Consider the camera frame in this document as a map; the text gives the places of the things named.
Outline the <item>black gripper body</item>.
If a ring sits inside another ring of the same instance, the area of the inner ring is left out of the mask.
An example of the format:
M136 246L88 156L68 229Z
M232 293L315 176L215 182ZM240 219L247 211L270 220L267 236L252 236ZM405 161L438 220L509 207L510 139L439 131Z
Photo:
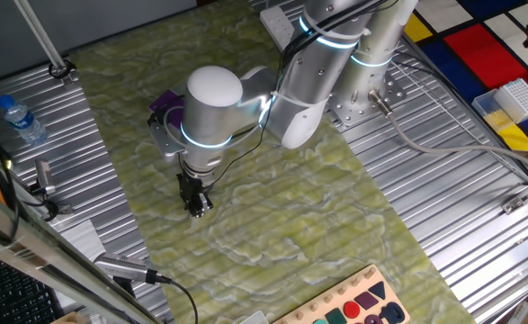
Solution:
M197 202L201 203L203 200L209 200L210 186L203 183L201 179L193 178L186 173L177 175L180 197L185 203Z

